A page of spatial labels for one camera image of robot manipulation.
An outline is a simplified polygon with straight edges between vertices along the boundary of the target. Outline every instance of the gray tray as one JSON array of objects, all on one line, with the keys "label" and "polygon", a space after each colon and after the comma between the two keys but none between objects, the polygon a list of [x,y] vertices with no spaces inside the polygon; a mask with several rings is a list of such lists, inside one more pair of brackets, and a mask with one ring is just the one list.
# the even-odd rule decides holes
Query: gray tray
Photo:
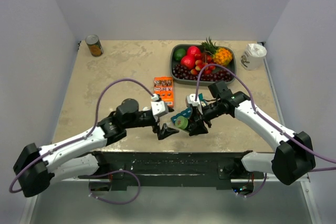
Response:
[{"label": "gray tray", "polygon": [[[174,53],[176,50],[180,49],[180,48],[184,48],[186,51],[187,49],[190,47],[190,46],[196,46],[198,47],[201,51],[202,51],[202,47],[200,45],[192,45],[192,44],[179,44],[177,46],[175,46],[173,48],[173,51],[172,51],[172,55],[170,57],[170,74],[171,76],[173,77],[173,80],[177,83],[180,83],[180,84],[186,84],[186,85],[196,85],[197,81],[194,81],[194,80],[183,80],[183,79],[179,79],[179,78],[176,78],[175,76],[173,76],[173,68],[179,64],[178,61],[176,61],[174,59]],[[228,68],[229,70],[231,70],[234,74],[236,74],[236,58],[235,58],[235,54],[232,52],[231,49],[227,48],[227,47],[222,47],[222,48],[226,48],[227,50],[229,50],[231,53],[232,53],[232,56],[233,56],[233,59],[232,61],[229,63],[229,65],[226,67]],[[216,68],[214,73],[218,72],[220,69],[219,68]],[[226,84],[230,84],[232,83],[233,81],[235,80],[235,78],[233,78],[231,81],[229,82],[225,82]],[[214,81],[200,81],[200,85],[201,86],[209,86],[210,84],[214,83]]]}]

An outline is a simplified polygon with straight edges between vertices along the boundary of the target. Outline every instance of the black metal base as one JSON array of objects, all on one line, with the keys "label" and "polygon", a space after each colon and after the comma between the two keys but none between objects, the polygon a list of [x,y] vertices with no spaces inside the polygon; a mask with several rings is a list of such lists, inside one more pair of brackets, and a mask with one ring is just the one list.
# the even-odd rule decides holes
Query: black metal base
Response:
[{"label": "black metal base", "polygon": [[[110,165],[109,171],[125,169],[136,174],[141,186],[162,187],[215,187],[218,190],[232,189],[231,179],[248,179],[249,173],[240,172],[241,158],[246,153],[127,153],[103,152],[101,155]],[[95,175],[107,173],[99,170]],[[255,179],[263,173],[254,172]],[[128,174],[114,174],[111,190],[126,190],[137,186],[137,181]]]}]

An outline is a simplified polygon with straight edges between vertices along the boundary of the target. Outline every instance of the green lime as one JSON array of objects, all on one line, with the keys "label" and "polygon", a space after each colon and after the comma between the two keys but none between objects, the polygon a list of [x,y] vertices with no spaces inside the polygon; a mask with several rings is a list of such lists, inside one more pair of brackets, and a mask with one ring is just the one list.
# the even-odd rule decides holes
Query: green lime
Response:
[{"label": "green lime", "polygon": [[174,53],[174,59],[178,62],[180,62],[182,60],[182,58],[187,54],[187,52],[185,51],[185,49],[180,48],[178,50],[175,51]]},{"label": "green lime", "polygon": [[188,126],[188,119],[180,115],[175,121],[175,126],[181,130],[184,130]]}]

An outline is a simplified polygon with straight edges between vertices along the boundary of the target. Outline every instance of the pineapple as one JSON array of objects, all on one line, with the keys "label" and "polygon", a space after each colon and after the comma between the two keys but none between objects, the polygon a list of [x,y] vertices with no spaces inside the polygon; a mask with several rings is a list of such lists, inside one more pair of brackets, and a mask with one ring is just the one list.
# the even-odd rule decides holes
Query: pineapple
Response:
[{"label": "pineapple", "polygon": [[205,42],[202,42],[204,51],[211,54],[214,63],[226,67],[230,61],[233,59],[233,56],[229,50],[226,48],[216,47],[216,43],[212,43],[211,38],[206,38]]}]

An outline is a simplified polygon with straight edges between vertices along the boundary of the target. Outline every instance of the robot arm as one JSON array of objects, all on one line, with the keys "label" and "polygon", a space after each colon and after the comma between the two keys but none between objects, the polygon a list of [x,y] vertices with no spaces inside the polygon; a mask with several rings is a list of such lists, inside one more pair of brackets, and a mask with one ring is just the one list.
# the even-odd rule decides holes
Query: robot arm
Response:
[{"label": "robot arm", "polygon": [[172,112],[167,104],[154,95],[151,109],[139,111],[139,104],[134,99],[126,99],[116,111],[101,120],[87,136],[91,129],[66,139],[62,142],[41,146],[27,145],[14,165],[14,172],[20,173],[30,162],[45,155],[40,161],[27,169],[18,179],[23,193],[31,197],[44,191],[50,183],[56,183],[65,178],[81,175],[94,175],[101,170],[109,172],[109,164],[100,153],[90,153],[97,148],[113,144],[126,137],[126,129],[151,126],[159,140],[178,133],[179,131],[163,124],[160,128],[160,117]]},{"label": "robot arm", "polygon": [[212,119],[230,114],[258,133],[275,151],[275,153],[248,152],[233,169],[271,173],[282,183],[290,185],[315,167],[314,156],[284,136],[286,132],[312,150],[311,139],[307,133],[297,134],[257,108],[267,120],[282,129],[282,132],[278,132],[253,110],[247,95],[242,92],[232,94],[224,81],[211,84],[208,88],[216,101],[201,106],[200,101],[195,99],[195,94],[187,96],[186,105],[192,107],[192,115],[188,123],[181,123],[183,119],[178,118],[175,122],[177,127],[188,131],[190,136],[206,134],[208,129],[205,124],[210,128]]}]

